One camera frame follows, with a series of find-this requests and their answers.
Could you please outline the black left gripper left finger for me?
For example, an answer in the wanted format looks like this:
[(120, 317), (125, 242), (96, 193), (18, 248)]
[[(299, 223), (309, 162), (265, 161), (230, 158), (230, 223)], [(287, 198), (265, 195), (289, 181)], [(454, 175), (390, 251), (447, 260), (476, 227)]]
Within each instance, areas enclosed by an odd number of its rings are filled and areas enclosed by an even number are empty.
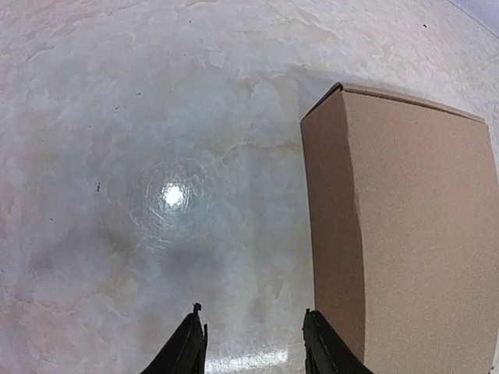
[(171, 335), (141, 374), (204, 374), (207, 353), (207, 324), (202, 325), (200, 303)]

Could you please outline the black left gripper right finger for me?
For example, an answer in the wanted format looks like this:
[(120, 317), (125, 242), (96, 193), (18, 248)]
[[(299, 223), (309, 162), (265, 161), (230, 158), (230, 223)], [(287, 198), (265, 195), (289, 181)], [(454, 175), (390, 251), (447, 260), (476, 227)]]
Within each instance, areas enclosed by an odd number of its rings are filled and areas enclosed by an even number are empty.
[(306, 310), (303, 340), (306, 374), (373, 374), (318, 310)]

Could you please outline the brown cardboard box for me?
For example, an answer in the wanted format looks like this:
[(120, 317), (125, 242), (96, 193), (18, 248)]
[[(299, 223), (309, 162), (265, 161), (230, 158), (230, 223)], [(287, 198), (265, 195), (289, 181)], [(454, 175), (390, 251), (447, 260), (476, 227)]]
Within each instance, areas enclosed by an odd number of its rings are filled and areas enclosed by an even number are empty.
[(488, 373), (498, 332), (490, 133), (336, 83), (300, 123), (315, 308), (373, 373)]

